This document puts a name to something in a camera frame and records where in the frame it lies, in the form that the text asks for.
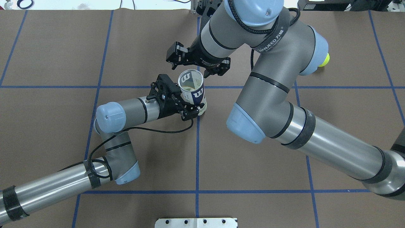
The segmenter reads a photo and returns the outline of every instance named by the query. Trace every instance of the black strap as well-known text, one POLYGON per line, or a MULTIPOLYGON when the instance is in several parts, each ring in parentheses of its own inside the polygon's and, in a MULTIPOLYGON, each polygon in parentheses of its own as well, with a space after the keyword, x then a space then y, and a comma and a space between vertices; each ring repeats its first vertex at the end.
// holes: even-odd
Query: black strap
POLYGON ((21 7, 20 4, 21 4, 22 1, 23 1, 23 0, 18 0, 18 1, 17 1, 17 6, 18 6, 18 8, 20 8, 20 9, 29 9, 29 8, 31 8, 31 7, 34 5, 34 0, 31 0, 31 4, 30 4, 29 6, 27 6, 27 7, 21 7))
POLYGON ((264 41, 261 44, 251 48, 259 53, 272 50, 286 34, 291 23, 290 16, 288 9, 283 7, 277 20, 274 22, 273 31, 264 37, 264 41))
POLYGON ((17 221, 29 216, 21 207, 14 185, 3 190, 3 202, 7 215, 12 221, 17 221))
POLYGON ((290 89, 288 87, 286 87, 285 85, 279 83, 278 81, 276 81, 274 79, 266 77, 266 76, 264 76, 262 74, 259 74, 259 73, 256 73, 256 72, 250 72, 249 76, 256 77, 256 78, 261 79, 261 80, 263 80, 265 82, 268 82, 268 83, 276 86, 277 88, 283 90, 286 93, 288 93, 290 91, 290 89))
POLYGON ((282 144, 283 146, 286 146, 292 150, 296 150, 303 147, 309 141, 309 139, 312 137, 313 132, 315 131, 315 124, 316 124, 315 115, 309 110, 306 110, 304 108, 302 109, 305 112, 305 123, 303 129, 292 142, 282 144))
POLYGON ((141 98, 138 97, 138 100, 141 102, 143 109, 145 110, 145 120, 143 121, 143 123, 146 123, 146 121, 148 120, 148 109, 146 108, 146 105, 141 98))
POLYGON ((288 116, 288 120, 287 120, 286 124, 284 125, 283 129, 281 129, 281 131, 277 135, 270 137, 270 138, 275 139, 275 138, 280 137, 282 134, 284 134, 284 132, 290 126, 293 116, 294 116, 294 106, 290 103, 290 115, 288 116))
POLYGON ((90 184, 92 185, 92 189, 98 188, 101 186, 100 178, 98 178, 89 168, 89 163, 87 160, 83 162, 84 168, 86 169, 87 176, 89 177, 90 184))

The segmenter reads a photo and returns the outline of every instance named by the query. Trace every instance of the white metal plate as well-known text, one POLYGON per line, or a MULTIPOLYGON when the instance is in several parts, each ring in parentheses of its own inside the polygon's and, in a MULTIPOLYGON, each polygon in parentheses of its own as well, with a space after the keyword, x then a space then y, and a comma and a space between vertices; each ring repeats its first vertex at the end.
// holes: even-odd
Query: white metal plate
POLYGON ((158 219, 155 228, 238 228, 237 218, 158 219))

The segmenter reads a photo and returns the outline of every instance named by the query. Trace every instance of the velcro strap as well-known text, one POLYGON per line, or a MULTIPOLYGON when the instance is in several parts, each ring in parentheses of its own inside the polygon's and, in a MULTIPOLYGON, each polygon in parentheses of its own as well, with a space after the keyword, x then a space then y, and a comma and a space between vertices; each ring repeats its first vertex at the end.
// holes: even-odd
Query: velcro strap
POLYGON ((291 22, 290 17, 291 15, 288 9, 283 7, 277 20, 274 22, 275 27, 273 31, 264 37, 264 41, 261 44, 251 48, 259 53, 272 50, 286 34, 291 22))
POLYGON ((13 185, 3 190, 3 202, 9 218, 12 221, 17 221, 29 216, 29 214, 25 213, 21 207, 14 188, 15 186, 13 185))
POLYGON ((92 189, 100 187, 101 186, 100 178, 98 176, 94 175, 94 173, 92 173, 92 171, 90 170, 88 161, 85 160, 83 162, 83 165, 84 165, 84 168, 86 168, 86 173, 87 173, 87 176, 89 177, 90 184, 92 185, 92 189))

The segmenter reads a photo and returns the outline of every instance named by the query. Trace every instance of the light blue joint cap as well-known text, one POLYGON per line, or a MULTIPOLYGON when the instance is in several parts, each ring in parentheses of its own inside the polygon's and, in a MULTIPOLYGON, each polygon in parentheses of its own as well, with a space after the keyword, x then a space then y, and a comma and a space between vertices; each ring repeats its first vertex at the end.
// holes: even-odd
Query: light blue joint cap
POLYGON ((310 26, 315 34, 315 49, 313 51, 312 59, 309 62, 308 66, 299 73, 301 76, 312 74, 318 69, 318 66, 321 65, 328 55, 328 42, 323 36, 315 31, 315 29, 310 26))
MULTIPOLYGON (((224 1, 225 10, 235 20, 230 11, 228 0, 224 1)), ((280 14, 284 0, 234 0, 236 12, 247 26, 259 27, 274 21, 280 14)))
POLYGON ((96 118, 98 126, 105 133, 121 131, 126 122, 125 110, 117 102, 100 105, 96 111, 96 118))
POLYGON ((135 180, 136 178, 139 177, 140 174, 141 174, 141 170, 139 169, 139 164, 138 164, 138 161, 137 161, 133 167, 131 167, 122 176, 117 178, 115 180, 115 182, 117 183, 117 185, 123 185, 123 184, 126 184, 128 182, 131 182, 131 181, 135 180))
POLYGON ((255 144, 261 143, 266 137, 256 122, 237 103, 233 104, 226 126, 237 136, 255 144))

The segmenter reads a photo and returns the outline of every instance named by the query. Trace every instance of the cylindrical container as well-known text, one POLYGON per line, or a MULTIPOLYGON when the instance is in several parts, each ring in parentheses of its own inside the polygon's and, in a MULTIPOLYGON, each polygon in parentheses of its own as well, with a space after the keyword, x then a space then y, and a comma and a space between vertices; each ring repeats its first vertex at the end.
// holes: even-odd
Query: cylindrical container
POLYGON ((198 114, 201 116, 207 110, 203 74, 194 69, 186 70, 180 74, 178 84, 181 89, 181 97, 186 102, 193 105, 204 103, 198 114))

